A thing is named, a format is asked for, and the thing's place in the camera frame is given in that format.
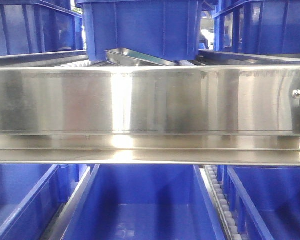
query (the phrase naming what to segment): blue storage crate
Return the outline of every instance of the blue storage crate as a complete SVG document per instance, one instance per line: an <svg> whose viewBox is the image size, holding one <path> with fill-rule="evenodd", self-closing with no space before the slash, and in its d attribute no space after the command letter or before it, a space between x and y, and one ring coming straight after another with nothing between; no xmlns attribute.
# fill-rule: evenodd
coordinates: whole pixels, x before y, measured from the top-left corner
<svg viewBox="0 0 300 240"><path fill-rule="evenodd" d="M300 54L300 0L220 0L214 50Z"/></svg>
<svg viewBox="0 0 300 240"><path fill-rule="evenodd" d="M0 56L82 50L82 22L41 0L0 0Z"/></svg>
<svg viewBox="0 0 300 240"><path fill-rule="evenodd" d="M126 48L158 58L194 60L203 0L77 0L82 5L87 52Z"/></svg>
<svg viewBox="0 0 300 240"><path fill-rule="evenodd" d="M230 210L249 240L300 240L300 167L229 167Z"/></svg>
<svg viewBox="0 0 300 240"><path fill-rule="evenodd" d="M96 166L63 240L225 240L198 166Z"/></svg>
<svg viewBox="0 0 300 240"><path fill-rule="evenodd" d="M0 240L38 240L60 207L59 165L0 164Z"/></svg>

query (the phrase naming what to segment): stainless steel tray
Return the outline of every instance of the stainless steel tray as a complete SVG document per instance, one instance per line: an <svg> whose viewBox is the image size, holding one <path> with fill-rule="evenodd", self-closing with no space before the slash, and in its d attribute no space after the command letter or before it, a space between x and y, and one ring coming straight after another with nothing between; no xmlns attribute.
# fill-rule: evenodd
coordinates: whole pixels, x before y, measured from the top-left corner
<svg viewBox="0 0 300 240"><path fill-rule="evenodd" d="M166 66L174 67L176 63L158 57L132 51L127 48L106 50L107 61L114 65L126 67Z"/></svg>

